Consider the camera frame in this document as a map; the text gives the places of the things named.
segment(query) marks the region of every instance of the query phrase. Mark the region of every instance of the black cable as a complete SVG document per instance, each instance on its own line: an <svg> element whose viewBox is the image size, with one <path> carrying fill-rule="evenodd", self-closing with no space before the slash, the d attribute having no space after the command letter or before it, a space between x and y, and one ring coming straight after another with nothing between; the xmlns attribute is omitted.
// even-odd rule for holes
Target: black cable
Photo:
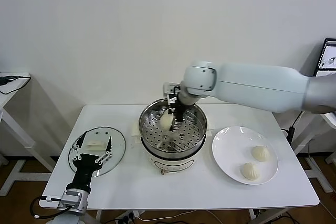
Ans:
<svg viewBox="0 0 336 224"><path fill-rule="evenodd" d="M46 200L46 199L47 199L47 196L38 196L35 199L33 199L33 201L30 203L30 207L29 207L29 211L30 211L31 216L33 216L36 219L50 219L50 218L59 216L61 214L64 214L65 212L69 211L70 208L71 208L71 207L67 207L66 209L64 209L64 210L62 210L60 212L57 212L57 213L55 213L53 215L46 215L46 216L40 216L40 215L37 215L36 213L34 213L34 210L33 210L34 203L37 200ZM54 198L52 198L51 200L52 201L60 201L60 199L54 199Z"/></svg>
<svg viewBox="0 0 336 224"><path fill-rule="evenodd" d="M1 94L10 94L10 93L13 93L13 92L15 92L15 91L18 91L18 90L20 90L20 89L23 89L23 88L28 84L28 82L30 82L31 77L15 76L15 77L12 78L10 81L14 81L14 80L17 80L17 79L29 79L29 80L28 80L22 87L20 87L20 88L18 88L18 89L14 89L14 90L12 90L12 91L10 91L10 92L7 92L7 93L4 93L4 92L0 91L0 93L1 93Z"/></svg>
<svg viewBox="0 0 336 224"><path fill-rule="evenodd" d="M134 213L133 213L133 212L130 212L130 213L128 214L128 217L132 220L133 224L135 224L135 222L134 222Z"/></svg>
<svg viewBox="0 0 336 224"><path fill-rule="evenodd" d="M174 222L158 221L158 222L156 222L155 224L160 224L160 223L163 223L163 224L176 224L176 223L190 224L190 223L185 222L185 221L182 221L182 220L174 221Z"/></svg>
<svg viewBox="0 0 336 224"><path fill-rule="evenodd" d="M294 219L293 216L289 212L286 212L286 214L288 214L289 216L284 216L284 217L290 218L293 221L294 224L300 224L300 222L298 222L296 219Z"/></svg>
<svg viewBox="0 0 336 224"><path fill-rule="evenodd" d="M281 129L282 131L286 131L286 132L287 132L287 137L286 137L286 139L287 139L287 141L288 141L289 144L291 144L292 141L293 141L294 132L295 132L294 125L295 125L296 122L299 120L299 118L300 118L300 116L301 116L302 114L303 114L303 111L301 111L301 112L298 114L298 116L295 118L295 120L294 120L292 126L290 126L288 130L286 130L286 129Z"/></svg>
<svg viewBox="0 0 336 224"><path fill-rule="evenodd" d="M108 220L108 221L104 222L104 224L107 224L107 223L109 223L109 222L116 221L116 220L122 220L122 219L113 219L113 220Z"/></svg>
<svg viewBox="0 0 336 224"><path fill-rule="evenodd" d="M296 121L299 119L299 117L300 117L300 115L302 115L302 113L303 113L303 110L301 110L301 112L300 112L300 113L298 114L298 116L296 117L295 121L294 121L293 124L292 124L292 127L294 127Z"/></svg>

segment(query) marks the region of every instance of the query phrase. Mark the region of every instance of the cable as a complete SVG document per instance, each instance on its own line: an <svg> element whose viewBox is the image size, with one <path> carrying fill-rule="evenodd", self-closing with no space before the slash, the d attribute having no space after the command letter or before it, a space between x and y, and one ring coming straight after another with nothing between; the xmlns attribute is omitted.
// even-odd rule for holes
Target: cable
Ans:
<svg viewBox="0 0 336 224"><path fill-rule="evenodd" d="M296 124L296 122L300 121L302 115L303 115L304 111L301 111L298 116L296 117L296 119L294 120L292 127L294 127L294 125Z"/></svg>
<svg viewBox="0 0 336 224"><path fill-rule="evenodd" d="M330 214L330 216L332 218L334 218L336 220L336 217L331 213L331 211L322 203L322 201L320 201L320 204L322 205L322 207L324 207L326 209L326 211L328 211L328 213Z"/></svg>
<svg viewBox="0 0 336 224"><path fill-rule="evenodd" d="M286 130L286 129L281 129L282 131L286 131L286 132L287 132L287 137L286 137L286 139L287 139L287 141L288 141L289 144L291 144L292 141L293 141L294 132L295 132L294 125L295 125L297 122L299 122L299 121L301 120L301 117L303 116L303 114L304 114L304 111L301 111L301 112L298 114L298 116L295 118L295 120L294 120L292 126L290 126L288 130Z"/></svg>
<svg viewBox="0 0 336 224"><path fill-rule="evenodd" d="M283 216L285 218L290 218L294 224L300 224L300 222L298 222L296 219L293 218L293 216L289 213L289 212L286 212L286 214L288 214L289 216Z"/></svg>
<svg viewBox="0 0 336 224"><path fill-rule="evenodd" d="M107 224L107 223L109 223L109 222L116 221L116 220L122 220L122 219L113 219L113 220L108 220L108 221L104 222L104 224Z"/></svg>
<svg viewBox="0 0 336 224"><path fill-rule="evenodd" d="M0 93L1 93L1 94L10 94L10 93L13 93L13 92L15 92L15 91L18 91L18 90L20 90L20 89L23 89L23 88L30 82L31 77L15 76L15 77L13 77L12 79L10 79L8 82L11 82L11 81L14 81L14 80L17 80L17 79L28 79L28 81L27 81L25 84L23 84L22 87L20 87L20 88L18 88L18 89L14 89L14 90L12 90L12 91L10 91L10 92L7 92L7 93L4 93L4 92L0 91Z"/></svg>
<svg viewBox="0 0 336 224"><path fill-rule="evenodd" d="M60 212L57 212L53 215L40 216L40 215L35 214L34 210L33 210L34 203L37 200L46 200L46 199L47 199L47 196L38 196L35 199L33 199L33 201L30 203L30 207L29 207L29 211L30 211L31 216L33 216L36 219L49 219L49 218L53 218L53 217L59 216L61 214L64 214L65 212L69 211L70 208L71 208L71 207L67 207L66 209L64 209ZM52 198L51 200L52 201L60 201L60 199L54 199L54 198Z"/></svg>
<svg viewBox="0 0 336 224"><path fill-rule="evenodd" d="M220 224L223 224L222 223L222 221L213 213L213 212L210 212L210 211L208 211L207 210L207 212L209 212L210 214L212 214L217 220L218 220L218 222L220 223Z"/></svg>
<svg viewBox="0 0 336 224"><path fill-rule="evenodd" d="M128 217L132 220L133 224L135 224L133 211L128 214Z"/></svg>
<svg viewBox="0 0 336 224"><path fill-rule="evenodd" d="M162 217L162 218L151 219L151 220L143 220L143 219L141 219L140 217L138 217L138 219L139 219L139 220L142 220L142 221L153 221L153 220L171 219L171 218L175 218L175 217L177 217L177 216L190 214L191 212L196 212L196 210L189 211L189 212L183 212L183 213L181 213L181 214L179 214L179 215L175 215L175 216L168 216L168 217Z"/></svg>
<svg viewBox="0 0 336 224"><path fill-rule="evenodd" d="M310 144L310 141L308 142L308 158L309 160L312 162L313 166L315 166L316 169L318 169L321 173L321 169L315 165L315 163L312 161L312 158L310 157L310 150L309 150L309 144ZM331 187L331 189L334 191L334 193L336 193L335 189L330 185L329 183L329 186ZM326 211L330 214L330 216L332 218L334 218L336 220L336 217L331 213L331 211L322 203L322 200L320 200L320 204L322 205L322 207L324 207L326 209Z"/></svg>
<svg viewBox="0 0 336 224"><path fill-rule="evenodd" d="M163 223L163 224L175 224L175 223L190 224L190 223L188 223L188 222L185 222L185 221L182 221L182 220L179 220L179 221L174 221L174 222L164 222L164 221L158 221L158 222L156 222L155 224L160 224L160 223Z"/></svg>

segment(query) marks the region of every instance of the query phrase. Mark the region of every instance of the power strip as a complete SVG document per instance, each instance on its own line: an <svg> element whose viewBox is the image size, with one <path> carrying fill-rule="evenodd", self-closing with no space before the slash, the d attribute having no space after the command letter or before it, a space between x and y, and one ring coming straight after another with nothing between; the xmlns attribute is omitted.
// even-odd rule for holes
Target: power strip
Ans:
<svg viewBox="0 0 336 224"><path fill-rule="evenodd" d="M126 211L126 212L124 212L123 214L121 214L121 215L119 215L118 217L116 217L116 219L123 219L125 216L127 216L128 217L128 214L130 213L130 212L133 212L133 214L134 214L134 219L136 219L137 217L139 217L141 214L143 214L145 211L144 210L130 210L130 211Z"/></svg>

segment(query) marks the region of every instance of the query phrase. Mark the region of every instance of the table leg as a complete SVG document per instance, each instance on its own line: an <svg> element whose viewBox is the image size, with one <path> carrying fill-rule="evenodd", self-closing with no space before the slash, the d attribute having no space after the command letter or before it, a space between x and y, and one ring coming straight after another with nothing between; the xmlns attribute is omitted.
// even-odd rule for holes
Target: table leg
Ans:
<svg viewBox="0 0 336 224"><path fill-rule="evenodd" d="M56 162L48 156L42 147L40 147L20 125L7 113L3 111L3 121L7 125L9 132L29 151L37 160L39 160L49 171L53 171Z"/></svg>
<svg viewBox="0 0 336 224"><path fill-rule="evenodd" d="M51 173L21 173L24 160L18 160L0 189L0 196L6 196L15 181L48 181Z"/></svg>
<svg viewBox="0 0 336 224"><path fill-rule="evenodd" d="M287 212L290 208L274 208L268 209L265 212L261 213L257 218L250 220L248 224L265 224L274 218L277 218L279 215Z"/></svg>
<svg viewBox="0 0 336 224"><path fill-rule="evenodd" d="M85 224L101 224L100 221L95 220L95 218L90 216L88 213L85 213L85 215L80 216L79 219L83 221Z"/></svg>
<svg viewBox="0 0 336 224"><path fill-rule="evenodd" d="M101 210L97 210L97 214L96 214L96 220L100 221L100 217L101 217Z"/></svg>
<svg viewBox="0 0 336 224"><path fill-rule="evenodd" d="M336 165L336 152L334 152L333 154L331 154L329 157L327 157L325 159L327 164L331 164L333 163L334 165Z"/></svg>
<svg viewBox="0 0 336 224"><path fill-rule="evenodd" d="M324 119L321 116L315 116L301 134L298 135L291 145L295 154L298 154L316 135L322 123L324 123Z"/></svg>
<svg viewBox="0 0 336 224"><path fill-rule="evenodd" d="M0 166L1 165L8 165L8 160L0 154Z"/></svg>
<svg viewBox="0 0 336 224"><path fill-rule="evenodd" d="M315 162L313 158L305 158L307 164L310 166L310 170L304 170L308 178L317 178L318 182L321 184L324 192L332 193L333 189L329 184L327 178L322 173L321 169L319 168L318 164Z"/></svg>

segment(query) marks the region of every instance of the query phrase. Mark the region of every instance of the steamed bun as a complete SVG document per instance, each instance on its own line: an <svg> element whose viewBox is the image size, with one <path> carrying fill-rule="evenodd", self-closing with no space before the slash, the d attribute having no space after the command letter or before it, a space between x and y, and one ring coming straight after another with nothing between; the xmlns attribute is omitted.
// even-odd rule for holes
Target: steamed bun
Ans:
<svg viewBox="0 0 336 224"><path fill-rule="evenodd" d="M168 114L168 110L165 110L160 118L160 128L164 131L168 131L172 126L173 120L174 116L172 114Z"/></svg>
<svg viewBox="0 0 336 224"><path fill-rule="evenodd" d="M245 163L243 165L242 174L249 180L255 180L260 176L257 166L253 163Z"/></svg>
<svg viewBox="0 0 336 224"><path fill-rule="evenodd" d="M270 153L265 146L256 146L252 149L252 156L260 161L260 162L265 162L268 161L270 158Z"/></svg>

